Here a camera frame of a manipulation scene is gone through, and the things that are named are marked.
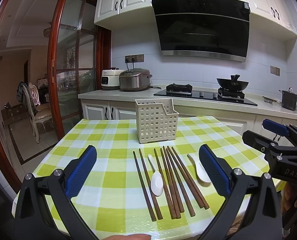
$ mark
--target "beige plastic basket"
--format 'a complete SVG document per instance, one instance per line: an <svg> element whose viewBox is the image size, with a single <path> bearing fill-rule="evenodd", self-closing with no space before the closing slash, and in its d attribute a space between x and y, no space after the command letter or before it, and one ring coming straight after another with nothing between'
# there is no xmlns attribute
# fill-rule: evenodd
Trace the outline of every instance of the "beige plastic basket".
<svg viewBox="0 0 297 240"><path fill-rule="evenodd" d="M135 104L139 143L175 140L179 114L172 98L136 99Z"/></svg>

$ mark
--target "metal bolt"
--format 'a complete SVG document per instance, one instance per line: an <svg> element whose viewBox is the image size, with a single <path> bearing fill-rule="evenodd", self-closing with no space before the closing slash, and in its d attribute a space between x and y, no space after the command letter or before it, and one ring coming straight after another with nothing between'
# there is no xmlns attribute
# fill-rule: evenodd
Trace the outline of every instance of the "metal bolt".
<svg viewBox="0 0 297 240"><path fill-rule="evenodd" d="M61 169L57 169L57 170L55 170L55 171L53 172L53 174L54 174L55 176L60 176L60 175L62 174L62 170L61 170Z"/></svg>
<svg viewBox="0 0 297 240"><path fill-rule="evenodd" d="M30 180L32 178L32 174L31 173L28 173L25 175L25 179L26 180Z"/></svg>
<svg viewBox="0 0 297 240"><path fill-rule="evenodd" d="M234 174L235 175L241 175L242 174L242 171L238 168L234 169Z"/></svg>
<svg viewBox="0 0 297 240"><path fill-rule="evenodd" d="M266 178L266 179L270 179L271 178L271 174L269 174L269 173L264 173L263 175L264 175L264 178Z"/></svg>

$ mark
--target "chair cushion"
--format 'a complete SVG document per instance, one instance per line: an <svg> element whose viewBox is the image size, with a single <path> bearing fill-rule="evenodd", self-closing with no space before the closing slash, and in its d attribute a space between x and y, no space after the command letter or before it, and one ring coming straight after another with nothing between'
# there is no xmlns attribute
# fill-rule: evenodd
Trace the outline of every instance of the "chair cushion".
<svg viewBox="0 0 297 240"><path fill-rule="evenodd" d="M50 110L50 108L42 109L42 110L38 111L38 113L35 115L35 121L42 120L49 116L52 116L52 111Z"/></svg>
<svg viewBox="0 0 297 240"><path fill-rule="evenodd" d="M47 108L50 108L50 103L41 104L41 105L36 107L36 110L41 111L42 109L47 109Z"/></svg>

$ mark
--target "range hood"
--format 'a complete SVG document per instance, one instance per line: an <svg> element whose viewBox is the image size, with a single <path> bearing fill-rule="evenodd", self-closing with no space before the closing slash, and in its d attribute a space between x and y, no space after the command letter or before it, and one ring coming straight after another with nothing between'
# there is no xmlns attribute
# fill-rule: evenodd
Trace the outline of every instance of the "range hood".
<svg viewBox="0 0 297 240"><path fill-rule="evenodd" d="M248 3L239 0L152 0L162 54L245 62Z"/></svg>

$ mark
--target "ceiling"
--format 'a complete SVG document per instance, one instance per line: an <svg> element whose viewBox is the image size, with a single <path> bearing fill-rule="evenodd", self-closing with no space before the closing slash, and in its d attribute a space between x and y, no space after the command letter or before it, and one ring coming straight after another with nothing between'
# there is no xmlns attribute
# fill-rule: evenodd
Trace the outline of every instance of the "ceiling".
<svg viewBox="0 0 297 240"><path fill-rule="evenodd" d="M48 45L43 30L50 27L57 0L9 0L2 18L0 50Z"/></svg>

